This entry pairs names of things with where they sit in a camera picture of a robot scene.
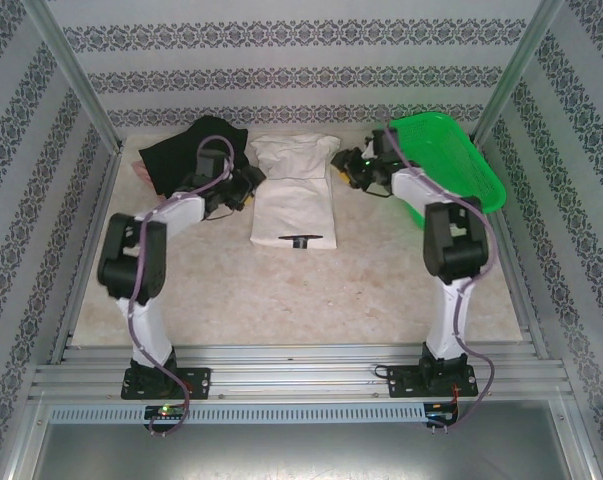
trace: green basket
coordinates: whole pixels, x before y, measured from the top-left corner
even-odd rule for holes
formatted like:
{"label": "green basket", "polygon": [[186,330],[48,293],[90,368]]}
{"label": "green basket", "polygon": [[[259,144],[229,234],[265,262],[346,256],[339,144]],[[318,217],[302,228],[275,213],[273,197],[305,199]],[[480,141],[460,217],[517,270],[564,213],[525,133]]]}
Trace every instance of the green basket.
{"label": "green basket", "polygon": [[[420,113],[393,120],[390,126],[397,129],[399,145],[408,159],[423,167],[443,188],[462,197],[479,198],[485,213],[503,206],[503,184],[451,117]],[[421,212],[408,207],[416,224],[423,228],[425,219]]]}

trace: black mounting bracket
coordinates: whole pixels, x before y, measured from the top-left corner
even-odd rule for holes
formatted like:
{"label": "black mounting bracket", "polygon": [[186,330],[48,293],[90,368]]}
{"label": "black mounting bracket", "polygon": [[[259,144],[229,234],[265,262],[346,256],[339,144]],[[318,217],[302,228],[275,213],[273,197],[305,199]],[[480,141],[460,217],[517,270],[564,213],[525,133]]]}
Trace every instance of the black mounting bracket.
{"label": "black mounting bracket", "polygon": [[390,398],[452,397],[456,389],[459,397],[476,397],[479,394],[474,369],[468,365],[468,356],[435,359],[426,344],[418,365],[378,366],[375,373],[388,381]]}
{"label": "black mounting bracket", "polygon": [[[210,393],[209,368],[178,368],[174,350],[164,364],[164,368],[172,372],[188,387],[191,400],[207,400]],[[121,387],[123,400],[182,400],[183,390],[170,377],[158,368],[140,365],[134,360],[125,371]]]}

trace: wall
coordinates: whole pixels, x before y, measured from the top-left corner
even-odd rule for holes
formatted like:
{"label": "wall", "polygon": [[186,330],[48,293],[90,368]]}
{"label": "wall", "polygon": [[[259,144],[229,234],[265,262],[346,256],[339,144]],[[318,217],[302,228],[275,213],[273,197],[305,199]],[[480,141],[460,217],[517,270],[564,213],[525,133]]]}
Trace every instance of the wall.
{"label": "wall", "polygon": [[122,136],[370,123],[422,110],[468,131],[539,0],[58,0],[49,6]]}
{"label": "wall", "polygon": [[565,2],[484,145],[603,469],[603,0]]}
{"label": "wall", "polygon": [[0,453],[49,359],[109,158],[23,6],[0,0]]}

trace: black cloth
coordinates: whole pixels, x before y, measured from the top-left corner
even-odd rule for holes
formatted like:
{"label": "black cloth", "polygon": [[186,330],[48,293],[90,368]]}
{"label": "black cloth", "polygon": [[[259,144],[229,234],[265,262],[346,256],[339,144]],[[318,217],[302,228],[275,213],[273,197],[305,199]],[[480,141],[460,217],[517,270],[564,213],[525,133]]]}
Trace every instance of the black cloth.
{"label": "black cloth", "polygon": [[[197,149],[201,141],[210,135],[221,135],[232,144],[235,169],[249,165],[244,153],[248,131],[234,128],[222,118],[206,115],[185,132],[139,151],[157,195],[170,197],[186,175],[196,171]],[[229,153],[228,146],[221,140],[208,142],[204,148]]]}

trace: white cloth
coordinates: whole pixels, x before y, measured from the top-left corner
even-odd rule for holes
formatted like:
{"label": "white cloth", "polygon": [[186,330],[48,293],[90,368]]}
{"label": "white cloth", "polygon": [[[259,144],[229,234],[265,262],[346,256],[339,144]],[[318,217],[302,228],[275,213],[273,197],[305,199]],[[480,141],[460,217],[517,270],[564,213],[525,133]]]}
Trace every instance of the white cloth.
{"label": "white cloth", "polygon": [[293,247],[280,237],[313,235],[307,248],[337,248],[330,161],[341,141],[329,135],[264,135],[254,140],[266,180],[255,195],[252,243]]}

